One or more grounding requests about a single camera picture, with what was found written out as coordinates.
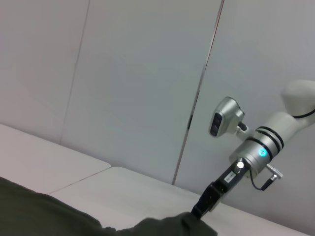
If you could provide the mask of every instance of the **blue led light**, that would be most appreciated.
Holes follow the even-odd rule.
[[[265,157],[265,156],[268,154],[268,152],[267,152],[266,149],[261,148],[261,149],[258,150],[258,154],[259,154],[260,156],[262,156],[262,157]]]

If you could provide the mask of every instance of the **panel seam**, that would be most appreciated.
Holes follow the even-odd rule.
[[[59,139],[59,145],[61,145],[61,142],[62,142],[62,139],[63,139],[64,125],[65,125],[66,117],[68,115],[68,109],[69,109],[70,99],[71,99],[72,90],[73,90],[74,78],[75,78],[77,65],[78,65],[78,61],[79,61],[79,58],[80,58],[80,54],[81,54],[82,42],[83,42],[85,27],[86,27],[87,20],[88,20],[90,4],[91,4],[91,0],[89,0],[89,2],[88,2],[87,11],[86,11],[86,14],[85,14],[85,19],[84,19],[84,24],[83,24],[83,29],[82,29],[82,35],[81,35],[81,40],[80,40],[80,45],[79,45],[79,52],[78,52],[77,60],[76,60],[75,65],[74,65],[74,71],[73,71],[73,76],[72,76],[72,80],[71,80],[71,87],[70,87],[69,97],[68,97],[67,105],[66,105],[66,108],[65,108],[65,113],[64,113],[64,118],[63,118],[63,127],[62,127],[62,130],[61,130],[61,135],[60,135],[60,139]]]
[[[192,110],[191,110],[191,113],[190,113],[190,117],[191,117],[191,121],[190,122],[192,122],[192,119],[193,119],[193,114],[194,114],[194,111],[195,111],[195,108],[196,108],[196,104],[197,104],[197,101],[198,101],[198,97],[199,97],[200,87],[201,87],[202,81],[203,81],[205,73],[206,73],[206,69],[207,69],[207,65],[208,65],[208,61],[209,61],[209,57],[210,57],[210,52],[211,52],[211,49],[212,49],[212,46],[213,46],[213,42],[214,42],[215,37],[216,37],[216,33],[217,33],[218,25],[219,25],[219,20],[220,20],[220,17],[221,17],[223,5],[224,5],[224,0],[221,0],[221,4],[220,4],[220,7],[219,7],[217,19],[216,19],[216,24],[215,24],[215,27],[214,27],[214,33],[213,33],[213,36],[212,36],[212,39],[211,39],[211,43],[210,43],[210,48],[209,48],[209,51],[208,51],[208,54],[207,54],[207,57],[206,57],[205,64],[204,64],[204,66],[202,68],[202,73],[201,73],[199,84],[198,84],[198,87],[197,87],[197,93],[196,93],[195,100],[194,100],[194,103],[193,103],[193,106],[192,106]],[[179,155],[179,158],[178,158],[178,162],[177,162],[177,165],[176,165],[174,177],[173,177],[173,180],[172,180],[172,185],[175,185],[176,177],[177,177],[177,174],[178,174],[178,171],[179,171],[179,167],[180,167],[180,164],[181,164],[181,161],[182,161],[182,157],[183,157],[183,154],[184,154],[184,149],[185,149],[185,145],[186,145],[186,141],[187,141],[187,137],[188,137],[188,133],[189,133],[189,128],[190,128],[190,125],[187,126],[187,129],[186,129],[186,133],[185,133],[185,136],[184,136],[181,152],[180,152],[180,155]]]

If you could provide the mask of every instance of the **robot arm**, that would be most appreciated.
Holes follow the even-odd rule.
[[[192,209],[192,214],[198,219],[212,211],[245,175],[249,175],[253,186],[262,191],[283,177],[269,163],[298,131],[315,123],[315,82],[299,80],[289,83],[282,91],[282,99],[288,113],[273,114],[255,131],[242,123],[244,112],[234,99],[226,97],[216,107],[210,135],[218,138],[225,133],[236,133],[244,142],[230,155],[231,166],[207,187]],[[257,188],[253,179],[264,168],[272,176],[261,188]]]

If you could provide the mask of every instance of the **fabric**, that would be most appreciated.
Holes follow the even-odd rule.
[[[131,229],[103,229],[88,214],[0,177],[0,235],[216,236],[217,233],[188,212],[163,220],[145,219]]]

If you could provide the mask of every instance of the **white table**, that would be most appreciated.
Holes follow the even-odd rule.
[[[110,165],[49,141],[0,125],[0,177],[51,193]]]
[[[147,217],[162,219],[190,211],[199,196],[156,179],[112,167],[51,196],[90,214],[102,226],[129,228]],[[219,204],[203,217],[220,236],[305,236],[235,208]]]

